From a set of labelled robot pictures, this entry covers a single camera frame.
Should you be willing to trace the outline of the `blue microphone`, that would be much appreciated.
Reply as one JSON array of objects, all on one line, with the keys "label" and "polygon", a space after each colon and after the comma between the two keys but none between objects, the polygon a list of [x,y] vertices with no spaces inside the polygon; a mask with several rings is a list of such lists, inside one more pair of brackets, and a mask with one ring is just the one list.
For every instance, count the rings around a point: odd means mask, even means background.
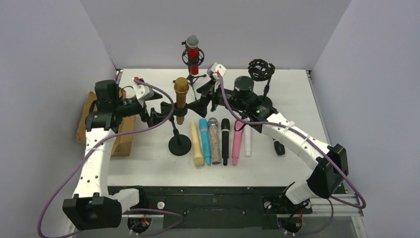
[{"label": "blue microphone", "polygon": [[211,165],[211,149],[208,134],[208,122],[205,118],[199,119],[199,130],[201,134],[203,155],[208,166]]}]

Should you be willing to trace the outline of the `silver glitter microphone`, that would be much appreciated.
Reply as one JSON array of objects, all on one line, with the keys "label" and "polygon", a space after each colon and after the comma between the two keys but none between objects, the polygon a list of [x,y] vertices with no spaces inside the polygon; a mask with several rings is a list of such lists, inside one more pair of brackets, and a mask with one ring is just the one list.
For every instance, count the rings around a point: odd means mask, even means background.
[{"label": "silver glitter microphone", "polygon": [[219,139],[218,139],[218,121],[216,118],[209,118],[208,120],[208,133],[210,140],[211,149],[211,163],[218,165],[221,162],[220,150],[219,150]]}]

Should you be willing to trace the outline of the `gold microphone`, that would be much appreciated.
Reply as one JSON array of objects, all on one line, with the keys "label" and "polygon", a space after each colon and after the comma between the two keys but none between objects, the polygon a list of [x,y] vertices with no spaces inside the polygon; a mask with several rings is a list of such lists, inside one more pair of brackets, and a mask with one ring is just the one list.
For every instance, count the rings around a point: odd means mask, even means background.
[{"label": "gold microphone", "polygon": [[182,110],[186,106],[186,97],[189,91],[188,80],[184,77],[178,77],[174,82],[174,91],[176,93],[176,108]]}]

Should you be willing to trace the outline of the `black microphone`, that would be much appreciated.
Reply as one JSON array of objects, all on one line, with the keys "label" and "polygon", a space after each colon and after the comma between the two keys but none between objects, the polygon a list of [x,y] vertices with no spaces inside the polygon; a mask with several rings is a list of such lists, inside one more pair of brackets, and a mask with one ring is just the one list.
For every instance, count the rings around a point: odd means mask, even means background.
[{"label": "black microphone", "polygon": [[223,165],[227,166],[229,158],[229,133],[230,133],[230,121],[227,118],[224,118],[221,121],[221,139],[222,139],[222,159]]},{"label": "black microphone", "polygon": [[273,139],[273,146],[277,156],[283,156],[285,154],[285,147],[282,143]]}]

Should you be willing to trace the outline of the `pink microphone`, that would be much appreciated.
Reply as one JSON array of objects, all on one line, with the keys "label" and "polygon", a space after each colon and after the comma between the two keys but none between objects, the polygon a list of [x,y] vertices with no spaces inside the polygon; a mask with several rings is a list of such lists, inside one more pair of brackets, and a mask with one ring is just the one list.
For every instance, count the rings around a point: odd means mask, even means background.
[{"label": "pink microphone", "polygon": [[242,126],[244,124],[240,121],[236,121],[234,124],[234,138],[233,138],[233,145],[232,145],[232,166],[237,166],[241,148],[241,140],[242,140]]}]

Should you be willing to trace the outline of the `black tripod shock-mount stand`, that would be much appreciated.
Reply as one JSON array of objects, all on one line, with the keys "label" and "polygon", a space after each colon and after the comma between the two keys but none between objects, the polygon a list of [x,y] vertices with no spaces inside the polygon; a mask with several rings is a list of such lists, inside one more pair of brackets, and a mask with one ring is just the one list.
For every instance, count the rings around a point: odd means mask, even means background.
[{"label": "black tripod shock-mount stand", "polygon": [[205,55],[197,44],[189,44],[188,41],[185,40],[181,43],[181,45],[185,47],[184,51],[182,52],[181,58],[188,69],[187,81],[189,86],[193,90],[194,98],[197,99],[194,84],[199,78],[206,77],[205,74],[199,75],[199,67],[203,63]]}]

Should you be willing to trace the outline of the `black clip microphone stand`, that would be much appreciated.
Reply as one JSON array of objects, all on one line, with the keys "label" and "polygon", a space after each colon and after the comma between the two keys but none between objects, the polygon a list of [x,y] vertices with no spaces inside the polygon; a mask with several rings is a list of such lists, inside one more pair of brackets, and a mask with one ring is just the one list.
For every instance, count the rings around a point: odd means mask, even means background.
[{"label": "black clip microphone stand", "polygon": [[161,102],[160,109],[164,116],[170,116],[169,121],[171,122],[173,128],[173,136],[168,143],[170,153],[175,156],[186,155],[191,150],[192,143],[188,136],[179,133],[179,130],[175,125],[175,117],[185,116],[187,108],[178,109],[176,104]]}]

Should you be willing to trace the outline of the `brown cardboard box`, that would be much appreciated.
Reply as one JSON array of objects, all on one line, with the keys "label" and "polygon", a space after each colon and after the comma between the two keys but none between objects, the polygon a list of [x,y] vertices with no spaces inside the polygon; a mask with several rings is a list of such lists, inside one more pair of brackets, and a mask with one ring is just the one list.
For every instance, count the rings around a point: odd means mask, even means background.
[{"label": "brown cardboard box", "polygon": [[[76,141],[80,143],[86,143],[86,123],[85,119],[88,116],[89,109],[91,104],[94,100],[96,100],[96,94],[94,92],[89,92],[87,99],[85,101],[85,105],[83,108],[83,112],[80,118],[79,126],[76,133]],[[133,131],[135,129],[135,116],[125,117],[122,120],[121,125],[118,128],[118,132],[128,132]],[[111,156],[112,157],[126,157],[129,156],[131,153],[131,146],[133,140],[132,134],[128,135],[121,135],[115,138],[115,142],[112,147]]]}]

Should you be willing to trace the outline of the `white microphone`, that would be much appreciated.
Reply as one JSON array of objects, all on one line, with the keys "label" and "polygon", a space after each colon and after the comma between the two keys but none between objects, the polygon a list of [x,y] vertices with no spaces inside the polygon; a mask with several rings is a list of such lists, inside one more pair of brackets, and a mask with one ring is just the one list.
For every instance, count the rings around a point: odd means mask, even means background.
[{"label": "white microphone", "polygon": [[243,129],[244,133],[244,151],[246,157],[251,157],[252,155],[252,132],[251,127],[246,125]]}]

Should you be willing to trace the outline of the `red glitter microphone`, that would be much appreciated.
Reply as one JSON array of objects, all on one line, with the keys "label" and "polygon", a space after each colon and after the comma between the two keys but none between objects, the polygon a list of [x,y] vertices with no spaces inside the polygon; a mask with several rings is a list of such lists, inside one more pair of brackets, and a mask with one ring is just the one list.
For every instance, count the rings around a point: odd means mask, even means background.
[{"label": "red glitter microphone", "polygon": [[196,35],[190,35],[186,39],[187,55],[190,63],[190,72],[192,75],[199,73],[199,48],[198,48],[198,37]]}]

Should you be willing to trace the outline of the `cream microphone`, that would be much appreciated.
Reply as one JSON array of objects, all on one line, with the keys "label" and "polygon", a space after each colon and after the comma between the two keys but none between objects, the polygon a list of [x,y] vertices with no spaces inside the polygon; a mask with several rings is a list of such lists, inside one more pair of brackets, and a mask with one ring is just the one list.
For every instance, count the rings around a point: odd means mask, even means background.
[{"label": "cream microphone", "polygon": [[196,168],[200,168],[204,165],[204,157],[201,152],[197,127],[193,121],[190,122],[190,133],[193,148],[193,163]]}]

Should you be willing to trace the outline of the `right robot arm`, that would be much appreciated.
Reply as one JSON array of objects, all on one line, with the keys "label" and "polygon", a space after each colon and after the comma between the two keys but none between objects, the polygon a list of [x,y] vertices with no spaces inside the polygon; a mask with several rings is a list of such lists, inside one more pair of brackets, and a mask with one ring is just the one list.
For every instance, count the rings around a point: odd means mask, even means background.
[{"label": "right robot arm", "polygon": [[187,108],[205,117],[208,105],[214,111],[217,106],[238,112],[247,119],[250,127],[261,134],[280,142],[300,157],[312,170],[301,182],[294,182],[284,192],[286,202],[300,204],[318,196],[329,199],[348,175],[346,149],[340,144],[331,146],[299,129],[273,106],[254,93],[254,81],[240,76],[234,81],[234,89],[224,89],[223,83],[214,74],[212,79],[198,89],[200,99],[189,103]]}]

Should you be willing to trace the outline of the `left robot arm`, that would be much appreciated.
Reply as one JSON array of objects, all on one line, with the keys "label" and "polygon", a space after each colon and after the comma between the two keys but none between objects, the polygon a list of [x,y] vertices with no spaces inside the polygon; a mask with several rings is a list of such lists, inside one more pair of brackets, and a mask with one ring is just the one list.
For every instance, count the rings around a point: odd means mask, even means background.
[{"label": "left robot arm", "polygon": [[108,192],[108,171],[112,149],[124,118],[139,115],[145,122],[150,117],[145,102],[161,99],[152,88],[134,83],[134,97],[121,98],[114,80],[95,84],[93,106],[85,118],[86,152],[78,184],[71,199],[63,202],[63,212],[80,231],[116,228],[122,214],[141,202],[139,186]]}]

